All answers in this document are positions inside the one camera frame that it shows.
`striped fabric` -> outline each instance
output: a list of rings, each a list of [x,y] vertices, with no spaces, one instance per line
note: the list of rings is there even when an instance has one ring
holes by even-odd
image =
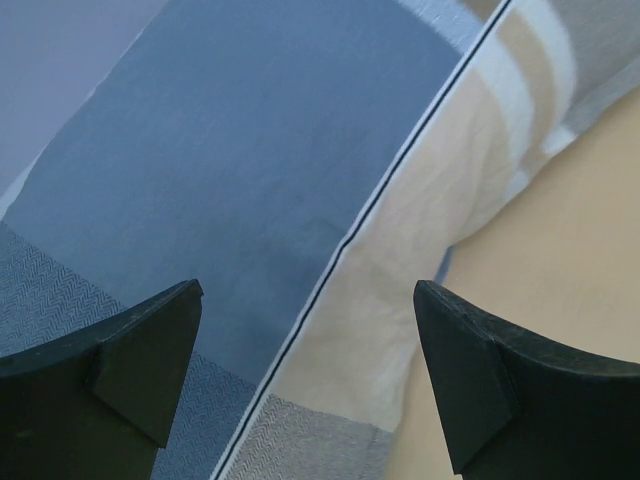
[[[0,179],[2,355],[197,277],[154,480],[382,478],[415,281],[639,78],[640,4],[496,3],[169,0]]]

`black stripe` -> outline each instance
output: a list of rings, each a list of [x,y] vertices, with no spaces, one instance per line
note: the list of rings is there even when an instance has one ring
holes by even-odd
[[[504,3],[504,5],[502,5],[500,10],[498,11],[498,14],[493,17],[493,20],[491,20],[491,22],[489,23],[488,27],[484,30],[484,32],[480,36],[478,42],[476,42],[476,44],[471,49],[471,53],[463,60],[463,63],[458,68],[458,70],[456,71],[455,75],[453,75],[453,77],[451,77],[451,79],[449,80],[449,83],[447,84],[447,86],[446,86],[445,90],[443,91],[442,95],[440,95],[440,97],[436,100],[436,103],[433,106],[433,108],[431,109],[431,111],[429,113],[427,113],[425,118],[420,123],[420,128],[416,131],[416,133],[413,135],[413,137],[407,143],[407,145],[405,145],[405,147],[402,150],[402,153],[400,154],[398,160],[396,160],[396,163],[393,165],[393,167],[391,168],[390,172],[387,174],[387,177],[385,178],[385,180],[384,180],[384,182],[382,184],[382,187],[380,188],[380,190],[378,190],[378,193],[374,197],[373,201],[369,204],[369,206],[365,210],[365,214],[360,218],[360,221],[356,225],[356,228],[351,232],[351,234],[346,238],[346,240],[344,240],[342,242],[342,244],[340,245],[340,248],[338,250],[338,255],[336,255],[333,263],[329,267],[329,270],[327,271],[327,273],[325,274],[324,278],[322,279],[322,282],[320,283],[320,287],[317,289],[315,295],[311,299],[311,302],[307,306],[307,309],[305,310],[305,312],[304,312],[304,314],[303,314],[303,316],[302,316],[302,318],[300,320],[300,323],[296,327],[293,336],[291,337],[291,339],[287,343],[284,351],[282,352],[282,354],[278,358],[278,360],[276,362],[276,367],[273,369],[273,371],[271,372],[271,374],[267,378],[267,382],[262,386],[262,389],[258,393],[258,396],[254,397],[255,401],[254,401],[253,405],[251,406],[251,410],[249,411],[249,415],[247,416],[246,420],[242,424],[242,427],[238,431],[238,434],[234,438],[233,443],[231,444],[231,448],[227,452],[226,457],[219,464],[219,470],[218,470],[218,473],[216,474],[214,480],[220,480],[220,475],[224,471],[224,469],[227,466],[227,464],[229,463],[229,458],[231,457],[231,454],[235,450],[236,446],[238,445],[238,442],[240,441],[240,438],[244,434],[244,432],[245,432],[245,430],[247,428],[247,424],[253,418],[253,415],[256,413],[256,409],[258,407],[258,404],[260,403],[260,401],[264,397],[267,389],[271,385],[271,382],[273,381],[273,377],[275,376],[276,372],[278,371],[278,369],[282,365],[282,361],[287,356],[287,353],[289,353],[289,350],[291,349],[291,346],[293,345],[293,342],[295,342],[295,340],[298,338],[298,335],[300,334],[300,331],[302,330],[302,327],[304,326],[304,324],[305,324],[305,322],[307,320],[307,317],[309,316],[309,312],[313,309],[316,301],[318,300],[318,297],[320,296],[320,292],[322,292],[322,290],[324,289],[325,285],[329,281],[329,278],[331,277],[331,274],[335,270],[336,265],[338,264],[338,260],[342,256],[342,253],[344,252],[344,249],[353,241],[353,239],[358,234],[358,232],[360,232],[360,229],[362,228],[362,225],[367,220],[367,218],[371,214],[371,211],[373,210],[373,208],[376,206],[376,204],[378,203],[378,201],[382,197],[382,194],[384,193],[384,191],[386,190],[387,186],[391,182],[391,179],[393,178],[395,172],[398,170],[400,165],[402,165],[402,163],[404,162],[405,157],[407,156],[407,154],[409,153],[409,151],[411,150],[413,145],[415,145],[418,137],[420,136],[420,133],[422,133],[422,131],[424,130],[424,128],[427,125],[427,123],[429,123],[429,121],[431,120],[431,118],[433,117],[435,112],[438,110],[438,108],[440,108],[440,105],[442,104],[442,102],[445,100],[445,98],[447,98],[447,95],[449,94],[449,92],[451,91],[453,86],[458,82],[458,80],[459,80],[460,76],[462,75],[462,73],[469,66],[469,63],[471,62],[471,59],[475,56],[475,54],[478,52],[478,49],[480,48],[480,46],[484,43],[486,38],[493,31],[493,29],[495,28],[496,24],[498,23],[500,18],[502,18],[502,16],[504,15],[507,7],[510,4],[511,4],[511,0],[507,0]]]

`blue fabric panel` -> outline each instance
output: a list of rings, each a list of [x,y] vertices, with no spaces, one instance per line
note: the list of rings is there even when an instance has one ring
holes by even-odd
[[[197,352],[256,385],[458,58],[389,0],[172,0],[5,221],[122,305],[197,277]]]

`white stripe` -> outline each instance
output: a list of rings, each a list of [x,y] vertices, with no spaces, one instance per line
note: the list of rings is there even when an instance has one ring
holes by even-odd
[[[509,6],[503,12],[503,16],[506,16],[508,12],[511,11],[511,0],[501,0],[500,6],[496,8],[496,11],[493,13],[492,17],[483,27],[482,33],[484,33],[485,31],[491,28],[493,20],[500,14],[502,7],[505,5],[509,5]],[[474,47],[475,47],[475,44],[480,43],[482,37],[483,35],[481,34],[475,39]],[[251,399],[251,403],[246,408],[242,416],[242,419],[238,423],[238,426],[236,427],[236,430],[233,436],[231,437],[230,441],[227,443],[224,452],[220,456],[218,463],[216,464],[213,472],[211,473],[211,476],[209,477],[209,480],[224,479],[227,477],[227,475],[231,471],[231,468],[233,467],[235,459],[238,453],[240,452],[242,445],[247,440],[253,425],[255,424],[256,420],[258,419],[258,416],[260,415],[262,408],[264,407],[264,404],[268,397],[268,392],[271,389],[271,384],[273,383],[273,381],[277,379],[278,372],[277,372],[276,366],[281,361],[282,363],[286,361],[285,352],[287,351],[287,348],[289,347],[291,350],[295,348],[296,339],[304,335],[307,325],[303,324],[303,321],[311,313],[309,307],[311,306],[311,303],[313,302],[313,299],[315,298],[315,296],[319,294],[321,290],[321,286],[323,285],[325,280],[328,279],[330,272],[332,271],[332,266],[333,268],[336,268],[336,269],[339,268],[340,258],[341,258],[340,252],[341,251],[344,252],[348,249],[347,245],[351,242],[350,240],[351,236],[357,235],[357,232],[359,230],[360,231],[364,230],[364,228],[366,228],[366,224],[368,220],[375,215],[375,211],[376,211],[375,207],[376,207],[376,204],[378,203],[378,196],[386,188],[387,182],[392,177],[392,175],[394,174],[397,175],[401,171],[402,167],[401,165],[400,167],[398,167],[398,165],[401,164],[403,158],[409,157],[411,150],[420,143],[419,138],[424,135],[429,125],[433,123],[435,117],[437,116],[437,112],[434,113],[434,118],[431,119],[431,121],[429,122],[429,125],[427,125],[426,128],[423,128],[425,121],[427,120],[429,115],[431,115],[433,109],[439,104],[439,102],[443,98],[446,98],[452,95],[452,93],[455,91],[455,87],[453,87],[453,84],[459,75],[462,75],[462,76],[465,75],[465,72],[462,72],[462,71],[465,68],[465,65],[467,64],[467,62],[469,61],[469,58],[472,57],[473,54],[474,54],[474,51],[472,48],[467,50],[462,60],[456,66],[455,70],[451,73],[451,75],[449,76],[447,81],[444,83],[442,88],[438,91],[438,94],[434,97],[433,101],[429,104],[428,108],[425,110],[420,120],[413,127],[411,133],[409,134],[404,144],[396,154],[395,158],[389,165],[389,168],[381,178],[375,190],[373,191],[373,193],[371,194],[371,196],[369,197],[369,199],[367,200],[363,208],[358,213],[358,217],[356,218],[356,221],[353,223],[353,225],[351,225],[351,228],[349,229],[345,237],[343,237],[343,239],[341,240],[336,250],[333,252],[333,255],[331,256],[329,263],[327,264],[324,272],[318,279],[318,282],[314,286],[313,291],[311,292],[311,295],[309,296],[309,298],[307,299],[307,302],[305,303],[305,306],[303,307],[300,314],[298,315],[298,318],[296,319],[296,322],[293,328],[290,330],[289,335],[287,336],[286,340],[280,347],[280,350],[278,351],[278,354],[276,355],[274,361],[269,366],[269,369],[267,370],[266,375],[262,379],[262,382],[260,383],[260,385],[258,385],[256,393]],[[412,143],[413,143],[413,147],[407,151],[407,149]],[[268,381],[268,378],[271,377],[272,375],[274,379],[272,381]]]
[[[465,54],[482,30],[482,22],[457,0],[397,0]]]
[[[569,32],[547,0],[522,0],[515,8],[536,34],[551,62],[557,92],[554,112],[557,125],[569,109],[577,82],[578,67]]]
[[[535,115],[527,82],[497,35],[491,35],[478,53],[476,68],[500,105],[509,134],[509,152],[514,167],[531,145]]]
[[[9,185],[9,188],[7,188],[7,190],[0,197],[0,220],[4,218],[11,204],[15,202],[16,198],[18,198],[18,195],[20,195],[22,187],[24,187],[24,182],[27,181],[27,177],[29,177],[31,169],[33,169],[33,166],[36,164],[43,151],[44,149],[40,150],[40,153],[36,155],[36,158],[34,158],[33,161],[27,166],[27,168],[25,168],[20,173],[20,175],[18,175],[18,177],[13,181],[13,183],[11,183],[11,185]]]
[[[558,125],[551,130],[549,136],[542,143],[542,151],[549,158],[554,157],[577,138],[576,134],[564,125]]]

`light blue wall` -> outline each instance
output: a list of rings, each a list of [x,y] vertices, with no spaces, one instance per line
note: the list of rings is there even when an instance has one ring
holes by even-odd
[[[0,195],[165,3],[0,1]]]

